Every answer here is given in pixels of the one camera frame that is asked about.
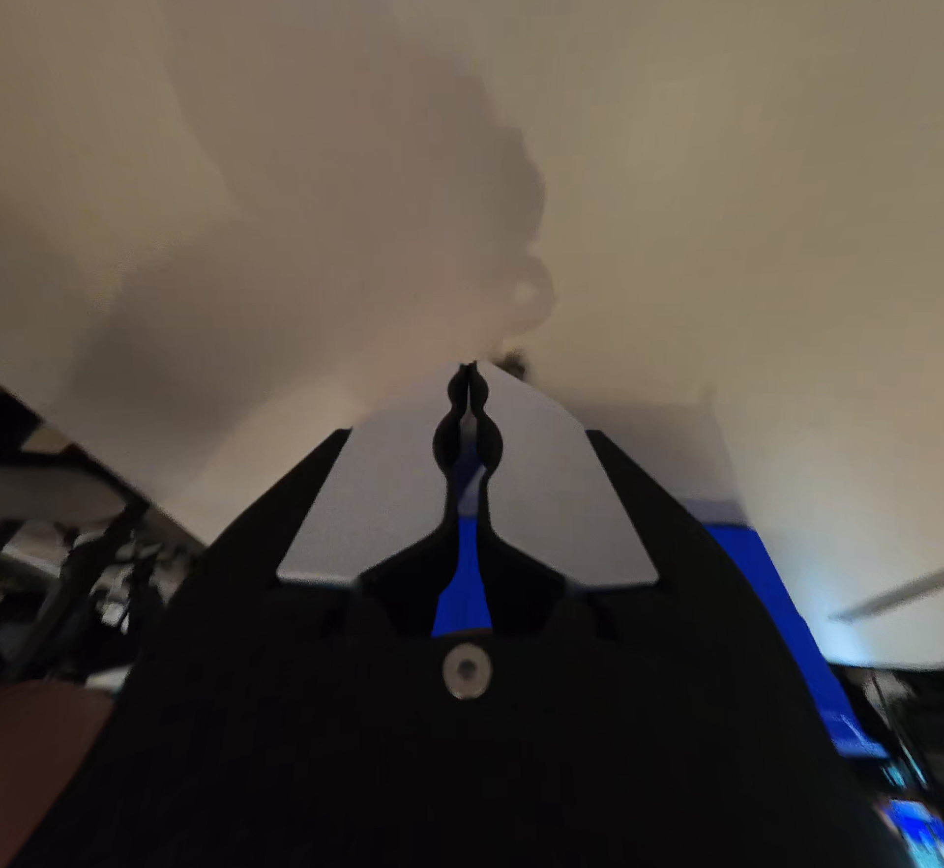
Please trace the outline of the blue bin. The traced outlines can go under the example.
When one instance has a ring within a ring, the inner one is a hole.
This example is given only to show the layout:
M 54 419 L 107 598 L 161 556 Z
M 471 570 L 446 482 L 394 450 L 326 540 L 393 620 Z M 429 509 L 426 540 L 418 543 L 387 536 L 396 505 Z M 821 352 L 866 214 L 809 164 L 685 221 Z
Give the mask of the blue bin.
M 476 541 L 478 487 L 483 474 L 475 453 L 461 459 L 453 470 L 460 517 L 459 559 L 453 578 L 438 599 L 432 626 L 434 637 L 491 627 Z M 697 500 L 684 500 L 683 504 L 701 519 L 764 604 L 802 673 L 838 752 L 850 758 L 889 759 L 891 737 L 883 736 L 878 724 L 867 722 L 865 709 L 854 708 L 853 700 L 832 673 L 798 613 L 757 532 L 743 522 L 732 504 Z

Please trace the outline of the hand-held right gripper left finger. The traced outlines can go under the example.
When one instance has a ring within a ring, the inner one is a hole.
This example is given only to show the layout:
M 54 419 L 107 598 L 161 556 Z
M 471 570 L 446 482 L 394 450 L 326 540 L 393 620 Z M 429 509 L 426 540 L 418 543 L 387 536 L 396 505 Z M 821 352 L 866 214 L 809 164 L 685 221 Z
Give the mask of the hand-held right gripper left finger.
M 445 525 L 466 369 L 436 369 L 352 427 L 278 566 L 280 581 L 353 586 Z

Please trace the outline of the grey desk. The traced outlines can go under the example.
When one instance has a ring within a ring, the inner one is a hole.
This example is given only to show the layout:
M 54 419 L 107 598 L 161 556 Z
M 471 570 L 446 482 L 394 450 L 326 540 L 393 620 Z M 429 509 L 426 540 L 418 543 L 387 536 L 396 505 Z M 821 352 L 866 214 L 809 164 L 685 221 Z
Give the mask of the grey desk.
M 514 347 L 942 665 L 942 0 L 2 0 L 2 388 L 210 540 Z

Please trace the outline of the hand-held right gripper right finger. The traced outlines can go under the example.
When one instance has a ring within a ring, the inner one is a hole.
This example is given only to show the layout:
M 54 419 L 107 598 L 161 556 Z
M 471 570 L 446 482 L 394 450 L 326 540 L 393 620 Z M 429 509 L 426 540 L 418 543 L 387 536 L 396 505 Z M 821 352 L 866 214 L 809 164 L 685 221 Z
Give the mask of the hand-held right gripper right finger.
M 480 515 L 497 539 L 584 589 L 651 587 L 659 578 L 579 420 L 493 363 L 477 366 L 483 422 L 501 448 L 481 482 Z

